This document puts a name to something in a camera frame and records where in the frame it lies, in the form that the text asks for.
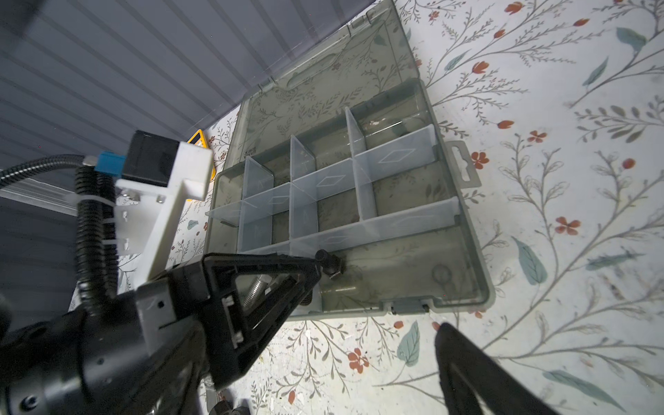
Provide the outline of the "green transparent compartment organizer box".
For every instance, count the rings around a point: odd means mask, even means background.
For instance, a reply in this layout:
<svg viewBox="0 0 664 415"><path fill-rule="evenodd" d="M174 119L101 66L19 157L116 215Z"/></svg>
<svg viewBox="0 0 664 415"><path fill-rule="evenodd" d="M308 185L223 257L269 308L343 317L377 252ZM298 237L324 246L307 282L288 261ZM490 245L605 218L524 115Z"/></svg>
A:
<svg viewBox="0 0 664 415"><path fill-rule="evenodd" d="M442 138L409 37L380 1L240 106L206 248L338 256L299 319L494 304L463 201L479 177Z"/></svg>

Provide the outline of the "silver hex bolt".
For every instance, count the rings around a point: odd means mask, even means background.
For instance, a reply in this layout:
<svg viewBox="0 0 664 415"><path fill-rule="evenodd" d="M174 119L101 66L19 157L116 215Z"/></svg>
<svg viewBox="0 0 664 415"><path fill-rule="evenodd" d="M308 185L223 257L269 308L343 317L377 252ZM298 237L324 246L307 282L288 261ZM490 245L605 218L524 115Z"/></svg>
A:
<svg viewBox="0 0 664 415"><path fill-rule="evenodd" d="M254 309L257 303L264 297L266 290L269 288L273 277L266 274L261 274L255 278L243 304L243 311L249 313Z"/></svg>

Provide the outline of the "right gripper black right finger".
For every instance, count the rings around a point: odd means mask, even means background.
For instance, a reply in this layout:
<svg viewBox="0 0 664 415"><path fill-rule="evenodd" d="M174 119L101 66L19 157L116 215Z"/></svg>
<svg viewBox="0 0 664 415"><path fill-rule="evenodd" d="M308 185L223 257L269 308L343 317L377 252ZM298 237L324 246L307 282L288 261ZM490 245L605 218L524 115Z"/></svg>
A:
<svg viewBox="0 0 664 415"><path fill-rule="evenodd" d="M552 408L484 354L449 323L435 338L439 384L450 414L554 414Z"/></svg>

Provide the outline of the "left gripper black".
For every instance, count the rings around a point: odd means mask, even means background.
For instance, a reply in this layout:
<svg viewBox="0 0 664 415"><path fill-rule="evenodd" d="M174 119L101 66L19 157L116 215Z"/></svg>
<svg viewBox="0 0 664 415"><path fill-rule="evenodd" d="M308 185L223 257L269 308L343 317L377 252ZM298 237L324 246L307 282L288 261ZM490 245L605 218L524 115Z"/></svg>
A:
<svg viewBox="0 0 664 415"><path fill-rule="evenodd" d="M200 413L199 313L210 294L201 259L118 296L99 315L78 308L6 334L2 413Z"/></svg>

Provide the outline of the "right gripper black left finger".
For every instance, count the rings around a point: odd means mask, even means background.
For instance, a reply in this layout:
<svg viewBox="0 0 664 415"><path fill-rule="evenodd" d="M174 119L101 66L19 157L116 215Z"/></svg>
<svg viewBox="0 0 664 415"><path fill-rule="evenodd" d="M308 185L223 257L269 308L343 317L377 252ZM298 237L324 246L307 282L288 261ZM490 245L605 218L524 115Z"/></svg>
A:
<svg viewBox="0 0 664 415"><path fill-rule="evenodd" d="M211 253L202 258L201 266L209 289L201 309L209 375L216 387L224 388L248 373L288 317L313 292L323 274L323 254L303 258ZM241 277L281 281L246 304L236 284Z"/></svg>

